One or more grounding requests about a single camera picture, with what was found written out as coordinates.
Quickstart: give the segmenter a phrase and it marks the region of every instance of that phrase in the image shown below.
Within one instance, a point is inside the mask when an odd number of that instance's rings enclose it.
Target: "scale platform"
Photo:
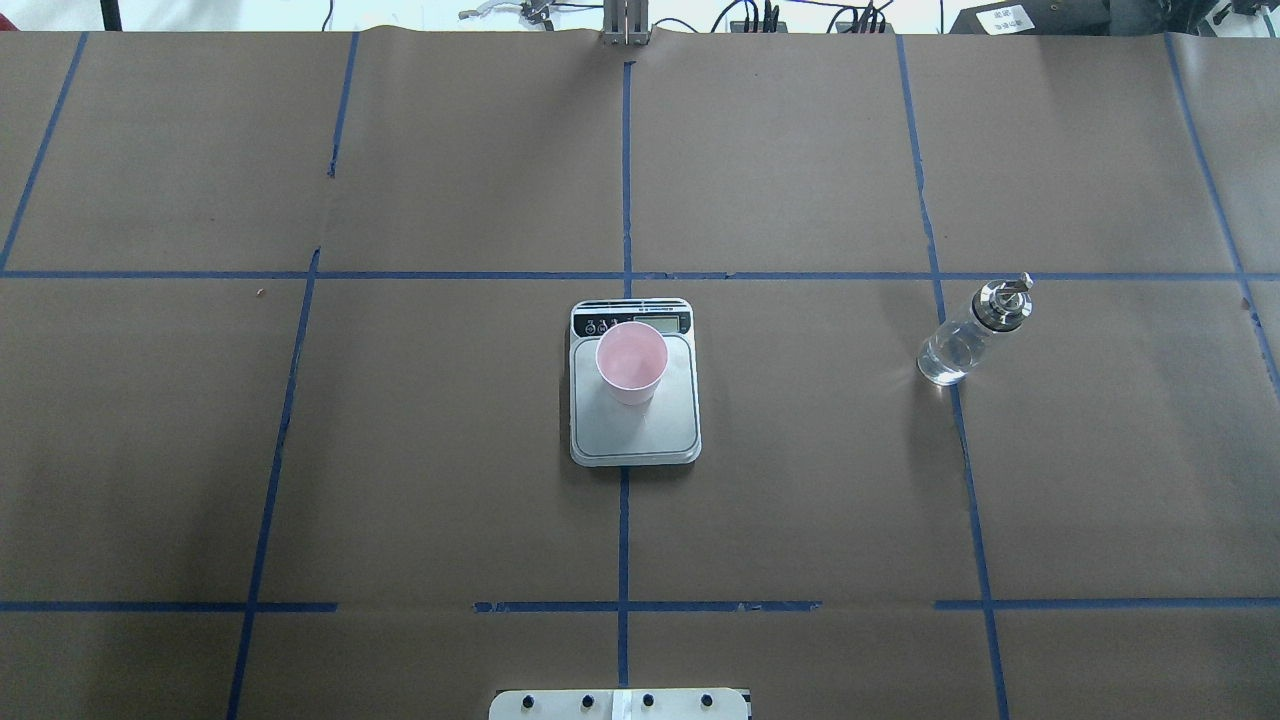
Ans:
[[[604,331],[628,320],[667,340],[667,372],[653,400],[623,405],[595,368]],[[570,314],[570,455],[588,468],[682,465],[703,451],[694,310],[680,299],[593,300]]]

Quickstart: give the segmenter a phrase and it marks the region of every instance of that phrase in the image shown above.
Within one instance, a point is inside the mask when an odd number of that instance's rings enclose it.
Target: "clear glass bottle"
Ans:
[[[982,363],[1000,338],[1021,327],[1032,314],[1028,295],[1036,284],[1023,273],[1016,281],[992,281],[982,286],[960,311],[924,341],[915,365],[931,382],[950,386],[964,379]]]

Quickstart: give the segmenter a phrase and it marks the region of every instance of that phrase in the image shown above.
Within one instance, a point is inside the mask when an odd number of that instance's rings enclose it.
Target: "cup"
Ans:
[[[645,323],[618,323],[600,336],[595,368],[618,402],[648,402],[667,370],[667,338]]]

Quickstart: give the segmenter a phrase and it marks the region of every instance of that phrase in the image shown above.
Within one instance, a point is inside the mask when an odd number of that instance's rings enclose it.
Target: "cable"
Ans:
[[[756,18],[760,17],[760,6],[755,4],[755,0],[733,0],[728,5],[724,5],[724,9],[721,10],[721,14],[716,17],[716,22],[712,23],[712,29],[709,32],[716,32],[716,28],[719,27],[719,22],[723,20],[724,15],[727,15],[728,12],[733,9],[733,5],[737,5],[739,3],[744,3],[746,5],[750,5],[751,8],[755,9],[755,17]]]
[[[691,24],[686,23],[685,20],[682,20],[682,19],[680,19],[680,18],[662,18],[660,20],[658,20],[658,22],[653,23],[653,24],[652,24],[652,26],[649,26],[649,27],[658,27],[658,26],[660,26],[662,23],[680,23],[680,24],[682,24],[682,26],[687,27],[689,29],[691,29],[691,31],[694,31],[694,32],[698,32],[698,28],[695,28],[694,26],[691,26]]]
[[[854,24],[858,24],[858,8],[854,8],[852,5],[841,5],[841,8],[836,10],[836,14],[831,17],[831,22],[827,23],[827,32],[831,32],[831,28],[836,27],[836,20],[840,19],[840,15],[845,14],[845,10],[854,12]]]
[[[788,3],[800,3],[803,5],[822,5],[823,8],[851,8],[844,3],[822,3],[820,0],[787,0]]]

